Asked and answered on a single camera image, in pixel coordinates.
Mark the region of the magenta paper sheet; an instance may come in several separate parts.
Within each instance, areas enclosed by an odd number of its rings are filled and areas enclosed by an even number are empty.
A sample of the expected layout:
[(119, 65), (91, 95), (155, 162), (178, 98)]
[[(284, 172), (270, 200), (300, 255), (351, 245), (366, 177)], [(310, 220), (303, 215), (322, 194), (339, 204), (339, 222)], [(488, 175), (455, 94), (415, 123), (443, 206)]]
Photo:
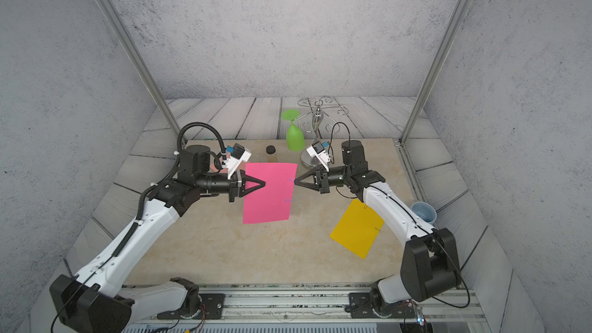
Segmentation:
[(247, 163), (246, 173), (265, 181), (265, 187), (244, 197), (243, 223), (261, 224), (288, 220), (294, 184), (296, 163)]

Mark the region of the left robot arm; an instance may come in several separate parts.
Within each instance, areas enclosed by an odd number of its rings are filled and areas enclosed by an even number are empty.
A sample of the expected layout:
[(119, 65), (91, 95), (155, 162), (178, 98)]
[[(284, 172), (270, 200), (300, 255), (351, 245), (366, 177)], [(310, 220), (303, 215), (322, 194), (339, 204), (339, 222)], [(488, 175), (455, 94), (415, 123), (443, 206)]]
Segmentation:
[(211, 171), (208, 146), (177, 151), (172, 173), (152, 184), (139, 200), (136, 217), (94, 259), (72, 277), (60, 275), (49, 287), (53, 321), (77, 332), (122, 332), (129, 324), (154, 315), (205, 319), (199, 288), (182, 277), (137, 290), (124, 282), (156, 240), (202, 197), (227, 194), (230, 201), (265, 186), (240, 168), (251, 152), (235, 144), (217, 155), (222, 173)]

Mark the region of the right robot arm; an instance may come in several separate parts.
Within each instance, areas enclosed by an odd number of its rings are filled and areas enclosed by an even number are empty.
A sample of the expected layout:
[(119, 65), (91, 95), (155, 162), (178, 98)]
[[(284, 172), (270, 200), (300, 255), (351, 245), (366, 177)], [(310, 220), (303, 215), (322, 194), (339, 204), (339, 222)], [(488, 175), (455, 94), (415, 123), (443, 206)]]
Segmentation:
[(329, 143), (316, 142), (306, 153), (319, 163), (295, 179), (295, 184), (321, 194), (346, 187), (373, 209), (403, 246), (398, 274), (373, 284), (369, 303), (379, 317), (388, 317), (405, 302), (423, 302), (459, 285), (465, 285), (459, 267), (456, 239), (446, 228), (437, 229), (414, 214), (397, 197), (385, 178), (368, 167), (364, 146), (358, 140), (342, 143), (341, 166), (331, 167)]

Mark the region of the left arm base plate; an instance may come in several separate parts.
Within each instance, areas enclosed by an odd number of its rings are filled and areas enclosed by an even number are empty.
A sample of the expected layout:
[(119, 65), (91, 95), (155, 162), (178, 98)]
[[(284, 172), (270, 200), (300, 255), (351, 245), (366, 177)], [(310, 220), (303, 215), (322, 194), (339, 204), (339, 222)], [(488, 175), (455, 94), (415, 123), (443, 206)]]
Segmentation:
[(221, 320), (226, 294), (200, 293), (189, 298), (181, 308), (157, 314), (158, 320)]

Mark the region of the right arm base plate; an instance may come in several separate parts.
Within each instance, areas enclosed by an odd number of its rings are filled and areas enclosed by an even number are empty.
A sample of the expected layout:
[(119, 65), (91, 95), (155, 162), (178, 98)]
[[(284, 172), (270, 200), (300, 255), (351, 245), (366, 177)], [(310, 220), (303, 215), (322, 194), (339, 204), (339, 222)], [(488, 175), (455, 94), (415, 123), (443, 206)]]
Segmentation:
[(384, 305), (376, 301), (371, 292), (354, 292), (348, 295), (345, 312), (352, 319), (414, 319), (416, 313), (410, 302)]

